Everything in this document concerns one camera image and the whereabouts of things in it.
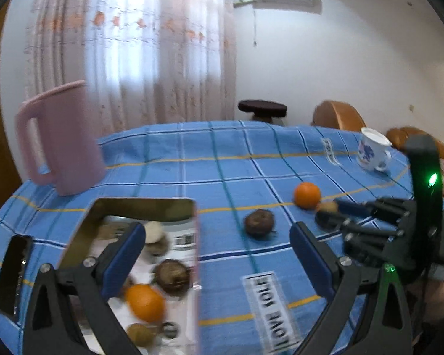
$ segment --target orange armchair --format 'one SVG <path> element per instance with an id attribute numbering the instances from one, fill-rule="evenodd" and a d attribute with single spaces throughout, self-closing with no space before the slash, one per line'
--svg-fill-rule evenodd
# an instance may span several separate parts
<path id="1" fill-rule="evenodd" d="M 360 132 L 365 122 L 350 104 L 328 100 L 314 109 L 311 125 Z"/>

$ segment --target brown round fruit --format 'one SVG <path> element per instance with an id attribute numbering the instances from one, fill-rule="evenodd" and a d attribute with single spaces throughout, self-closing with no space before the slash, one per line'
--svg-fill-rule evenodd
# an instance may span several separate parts
<path id="1" fill-rule="evenodd" d="M 275 226 L 275 217 L 267 209 L 257 209 L 245 218 L 245 232 L 254 238 L 264 238 Z"/>
<path id="2" fill-rule="evenodd" d="M 166 259 L 156 266 L 155 282 L 171 296 L 183 296 L 191 281 L 191 270 L 179 260 Z"/>

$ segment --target blue checkered tablecloth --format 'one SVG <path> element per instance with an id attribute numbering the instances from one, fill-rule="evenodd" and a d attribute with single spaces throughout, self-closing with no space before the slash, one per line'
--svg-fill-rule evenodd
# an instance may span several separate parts
<path id="1" fill-rule="evenodd" d="M 334 154 L 326 153 L 326 140 Z M 0 314 L 0 337 L 22 353 L 22 333 L 33 281 L 42 263 L 56 264 L 99 197 L 189 197 L 200 212 L 200 349 L 202 355 L 263 352 L 242 277 L 274 272 L 295 323 L 305 337 L 325 306 L 315 295 L 289 244 L 290 226 L 305 222 L 316 237 L 341 255 L 339 236 L 321 231 L 314 212 L 292 203 L 301 181 L 315 183 L 323 199 L 361 202 L 379 196 L 409 198 L 404 155 L 384 174 L 367 173 L 355 161 L 359 135 L 308 126 L 277 127 L 261 122 L 193 122 L 152 125 L 100 140 L 107 175 L 88 191 L 59 197 L 52 186 L 24 183 L 0 210 L 0 266 L 14 234 L 33 236 L 25 273 L 20 319 Z M 276 236 L 253 241 L 240 231 L 255 209 L 273 211 Z M 382 227 L 373 219 L 362 224 Z M 336 350 L 348 342 L 361 307 L 359 299 Z"/>

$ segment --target mug handle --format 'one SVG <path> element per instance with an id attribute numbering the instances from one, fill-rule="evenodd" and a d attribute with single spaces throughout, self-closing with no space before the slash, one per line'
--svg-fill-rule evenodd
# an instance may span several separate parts
<path id="1" fill-rule="evenodd" d="M 55 175 L 52 172 L 40 174 L 38 164 L 34 158 L 33 148 L 31 146 L 30 135 L 28 133 L 28 122 L 31 119 L 37 119 L 38 123 L 43 117 L 43 101 L 25 101 L 20 111 L 15 117 L 15 129 L 17 132 L 18 145 L 23 156 L 25 168 L 33 180 L 38 185 L 48 185 L 55 181 Z"/>
<path id="2" fill-rule="evenodd" d="M 384 172 L 384 171 L 386 171 L 386 168 L 388 168 L 388 163 L 392 159 L 392 154 L 390 153 L 389 150 L 385 150 L 385 155 L 386 155 L 386 160 L 384 161 L 384 164 L 382 164 L 381 167 L 378 166 L 376 168 L 377 171 Z"/>

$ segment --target green led light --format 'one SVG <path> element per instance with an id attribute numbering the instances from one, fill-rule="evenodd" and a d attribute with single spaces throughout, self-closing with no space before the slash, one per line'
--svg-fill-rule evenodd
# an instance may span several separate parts
<path id="1" fill-rule="evenodd" d="M 395 268 L 395 266 L 393 264 L 386 263 L 385 264 L 385 271 L 386 272 L 395 272 L 396 268 Z"/>
<path id="2" fill-rule="evenodd" d="M 434 184 L 436 184 L 437 181 L 437 174 L 432 174 L 429 178 L 429 185 L 428 187 L 431 188 Z"/>

